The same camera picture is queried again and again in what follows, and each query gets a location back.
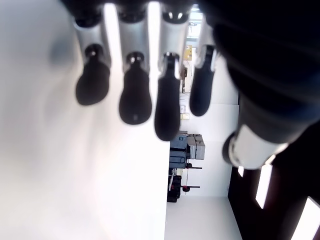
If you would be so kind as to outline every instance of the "black fingertip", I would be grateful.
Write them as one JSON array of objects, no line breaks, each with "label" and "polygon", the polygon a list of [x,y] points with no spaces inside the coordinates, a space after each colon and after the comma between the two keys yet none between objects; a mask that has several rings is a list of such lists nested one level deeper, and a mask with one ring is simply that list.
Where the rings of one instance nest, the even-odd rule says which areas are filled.
[{"label": "black fingertip", "polygon": [[150,118],[151,112],[149,76],[137,62],[137,64],[131,65],[130,69],[124,74],[119,114],[125,123],[137,125],[146,122]]},{"label": "black fingertip", "polygon": [[166,75],[158,80],[158,96],[154,117],[154,129],[159,139],[170,141],[180,128],[180,81]]},{"label": "black fingertip", "polygon": [[96,58],[84,66],[83,74],[79,78],[75,95],[78,103],[89,106],[102,101],[109,91],[109,68]]}]

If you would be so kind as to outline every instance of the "gray equipment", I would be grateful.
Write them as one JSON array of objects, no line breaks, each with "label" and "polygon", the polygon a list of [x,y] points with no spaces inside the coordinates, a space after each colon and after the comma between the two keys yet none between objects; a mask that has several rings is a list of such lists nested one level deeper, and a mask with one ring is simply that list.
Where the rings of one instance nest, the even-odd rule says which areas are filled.
[{"label": "gray equipment", "polygon": [[169,168],[192,168],[192,165],[187,160],[203,160],[205,158],[205,149],[206,145],[202,135],[179,131],[178,135],[170,141]]}]

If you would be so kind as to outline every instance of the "machine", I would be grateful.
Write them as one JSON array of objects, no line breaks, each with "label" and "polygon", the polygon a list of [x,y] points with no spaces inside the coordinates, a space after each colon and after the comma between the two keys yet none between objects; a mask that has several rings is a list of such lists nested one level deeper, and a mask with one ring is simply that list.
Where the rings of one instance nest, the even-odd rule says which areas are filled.
[{"label": "machine", "polygon": [[[112,60],[103,5],[116,4],[124,89],[119,112],[128,124],[151,115],[146,0],[61,0],[73,16],[83,58],[76,86],[81,105],[108,93]],[[245,169],[258,169],[282,152],[320,119],[320,14],[313,1],[161,0],[158,95],[154,128],[163,141],[179,130],[179,86],[191,6],[205,18],[199,39],[190,109],[208,110],[217,52],[227,61],[239,90],[236,131],[225,141],[223,158]]]},{"label": "machine", "polygon": [[179,131],[170,141],[167,202],[176,203],[180,198],[181,189],[187,193],[192,188],[200,188],[200,186],[181,185],[182,176],[178,175],[177,171],[178,169],[202,169],[202,167],[192,166],[189,159],[204,160],[205,151],[206,145],[200,134]]}]

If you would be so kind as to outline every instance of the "white wall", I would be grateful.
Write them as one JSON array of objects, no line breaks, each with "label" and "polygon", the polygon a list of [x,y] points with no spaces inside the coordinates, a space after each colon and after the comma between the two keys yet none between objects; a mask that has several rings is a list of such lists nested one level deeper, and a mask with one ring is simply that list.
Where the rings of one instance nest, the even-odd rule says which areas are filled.
[{"label": "white wall", "polygon": [[165,240],[241,240],[226,197],[181,197],[167,203]]},{"label": "white wall", "polygon": [[[180,96],[180,104],[189,108],[190,94]],[[187,196],[225,197],[228,195],[232,166],[225,163],[222,147],[226,138],[236,129],[238,124],[238,91],[230,79],[226,61],[219,57],[216,61],[216,72],[213,78],[211,103],[207,113],[201,117],[190,115],[190,120],[182,120],[180,130],[189,134],[202,134],[205,144],[204,160],[191,159],[194,167],[203,169],[184,170],[182,184],[200,186],[192,189]]]},{"label": "white wall", "polygon": [[[159,6],[151,7],[154,107]],[[154,115],[139,126],[120,120],[118,24],[114,7],[106,8],[110,90],[101,103],[81,107],[82,61],[63,6],[0,2],[2,240],[164,239],[169,143],[156,137]]]}]

